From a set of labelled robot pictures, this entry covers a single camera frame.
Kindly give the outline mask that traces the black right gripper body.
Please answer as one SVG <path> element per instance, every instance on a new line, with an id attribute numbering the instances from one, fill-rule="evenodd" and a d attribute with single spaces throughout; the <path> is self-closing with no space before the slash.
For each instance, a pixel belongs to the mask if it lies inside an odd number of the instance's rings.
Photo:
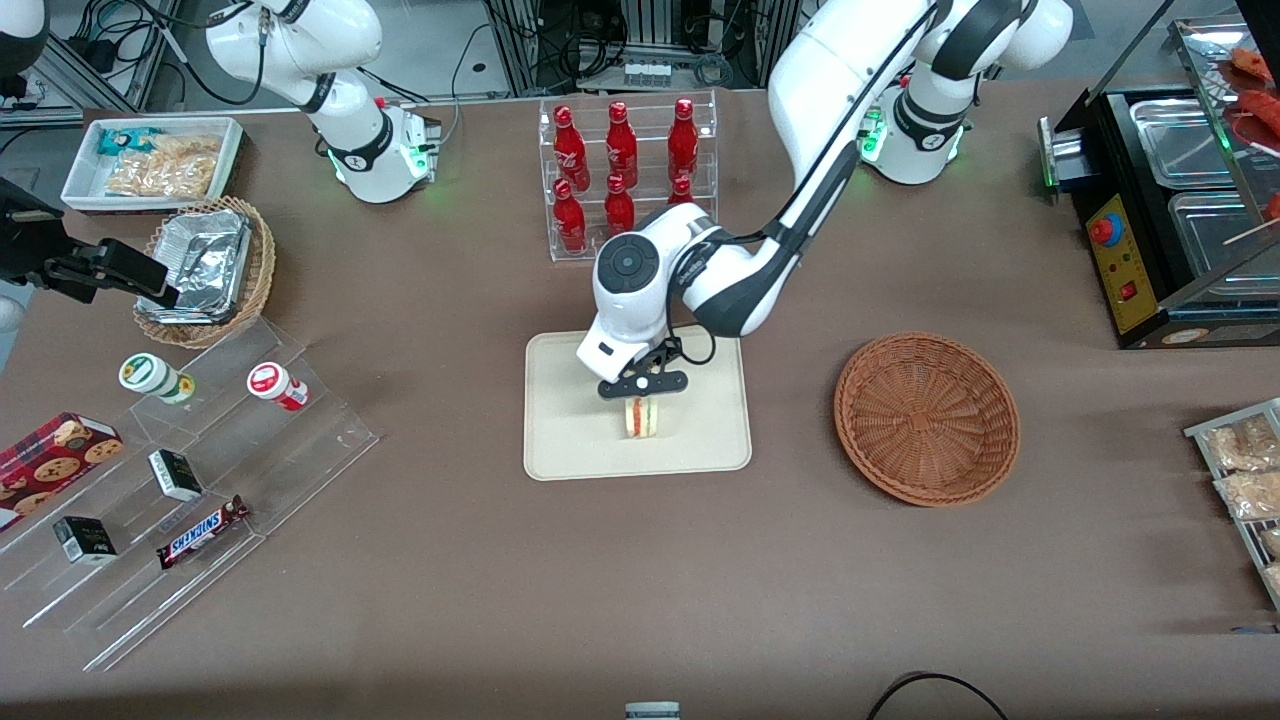
<path id="1" fill-rule="evenodd" d="M 26 284 L 27 275 L 69 252 L 61 211 L 1 178 L 1 279 Z"/>

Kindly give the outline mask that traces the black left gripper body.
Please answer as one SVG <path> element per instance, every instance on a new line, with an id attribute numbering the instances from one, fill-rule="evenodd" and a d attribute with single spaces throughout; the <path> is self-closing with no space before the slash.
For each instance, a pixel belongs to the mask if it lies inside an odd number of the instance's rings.
<path id="1" fill-rule="evenodd" d="M 678 393 L 689 387 L 689 377 L 682 370 L 658 369 L 625 373 L 617 380 L 602 380 L 596 386 L 600 398 L 645 398 L 654 395 Z"/>

